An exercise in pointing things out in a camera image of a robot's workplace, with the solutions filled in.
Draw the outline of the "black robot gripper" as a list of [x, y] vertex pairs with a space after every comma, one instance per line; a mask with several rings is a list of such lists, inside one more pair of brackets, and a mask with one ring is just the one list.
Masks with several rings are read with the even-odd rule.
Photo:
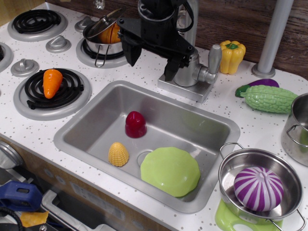
[[188, 63], [193, 45], [187, 42], [176, 27], [180, 6], [187, 0], [140, 0], [139, 18], [121, 17], [119, 37], [127, 62], [134, 66], [146, 49], [167, 59], [165, 81], [171, 81], [178, 70]]

